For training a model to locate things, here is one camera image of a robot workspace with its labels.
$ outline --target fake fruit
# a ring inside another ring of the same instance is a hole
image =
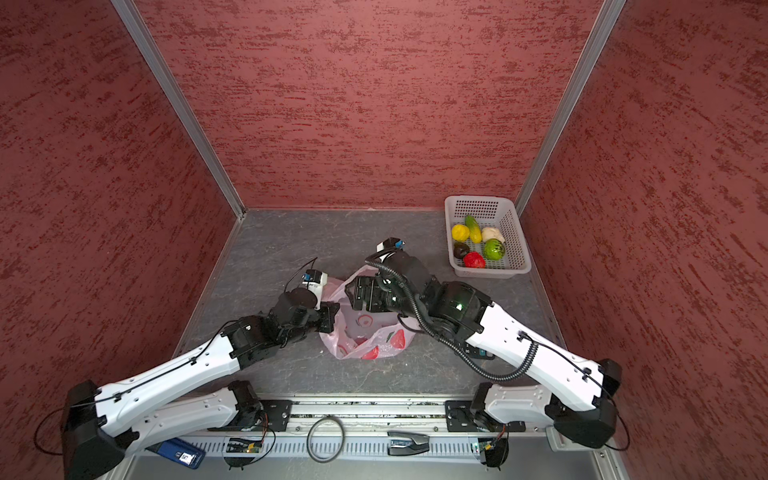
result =
[[[466,225],[454,225],[451,229],[451,237],[457,242],[465,242],[469,238],[469,228]]]
[[[389,340],[389,345],[395,347],[398,350],[403,350],[406,347],[406,333],[402,330],[398,330],[397,333]]]
[[[482,241],[487,242],[491,238],[495,238],[496,240],[504,243],[504,235],[502,235],[502,232],[498,228],[486,227],[482,229]]]
[[[454,243],[453,244],[453,256],[461,260],[467,256],[470,252],[469,245],[466,243]]]
[[[482,252],[488,260],[501,260],[504,256],[504,244],[495,238],[485,242]]]
[[[480,232],[480,226],[477,223],[477,220],[472,215],[467,215],[464,219],[464,225],[469,228],[469,239],[472,240],[473,243],[481,243],[482,242],[482,233]]]
[[[467,253],[467,256],[464,257],[464,266],[467,268],[485,268],[485,259],[477,252]]]

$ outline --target metal base plate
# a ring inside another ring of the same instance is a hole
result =
[[[269,419],[268,426],[274,432],[285,432],[290,420],[290,409],[293,402],[290,400],[262,400],[262,407]]]
[[[272,435],[267,435],[264,444],[258,452],[235,453],[227,451],[227,443],[230,437],[212,437],[186,435],[182,437],[185,442],[203,449],[206,457],[260,457],[264,452],[272,448],[270,458],[307,458],[306,435],[281,434],[276,437],[274,448]],[[239,438],[260,441],[261,434],[254,437]],[[320,456],[328,455],[339,448],[339,436],[318,435],[313,437],[313,450]],[[347,460],[375,460],[375,461],[419,461],[419,462],[456,462],[478,464],[480,447],[476,437],[451,437],[445,435],[433,435],[429,437],[429,450],[418,455],[397,456],[388,455],[391,437],[388,436],[354,436],[347,437],[339,458]],[[137,453],[139,456],[154,455],[146,450]]]
[[[448,400],[445,402],[445,423],[449,432],[477,432],[469,406],[472,402]]]

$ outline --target black clip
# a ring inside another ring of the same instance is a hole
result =
[[[387,432],[390,437],[399,437],[389,441],[387,455],[405,456],[429,452],[429,437],[419,433]]]

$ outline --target coiled cable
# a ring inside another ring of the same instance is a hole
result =
[[[336,423],[339,428],[341,429],[341,443],[339,443],[339,449],[336,450],[333,455],[330,457],[319,457],[315,453],[314,450],[312,450],[312,437],[315,435],[315,431],[317,430],[317,427],[321,426],[325,422],[331,422]],[[336,457],[341,455],[342,450],[344,449],[344,442],[346,440],[346,434],[344,432],[344,425],[342,425],[341,420],[339,420],[337,417],[329,415],[327,417],[322,417],[320,420],[315,422],[315,425],[312,425],[312,428],[310,429],[310,432],[306,435],[306,452],[310,455],[310,458],[318,463],[328,463],[332,462],[333,460],[336,460]]]

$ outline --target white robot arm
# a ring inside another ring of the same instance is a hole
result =
[[[418,259],[402,251],[398,239],[379,245],[379,252],[366,263],[379,273],[349,285],[347,296],[354,309],[365,303],[370,312],[416,318],[430,336],[492,382],[527,374],[541,383],[533,402],[513,388],[482,384],[472,407],[472,421],[478,427],[497,431],[495,427],[513,421],[551,419],[562,435],[592,448],[613,435],[616,412],[610,400],[621,381],[615,362],[594,362],[562,349],[466,283],[440,283]],[[99,388],[91,381],[73,387],[61,427],[65,478],[97,478],[126,455],[200,429],[262,429],[263,406],[248,382],[173,401],[275,355],[309,332],[331,333],[339,304],[320,301],[327,278],[318,270],[307,270],[305,285],[281,294],[268,314],[225,323],[208,342],[129,379]],[[465,354],[464,343],[517,369],[505,376],[490,374]]]

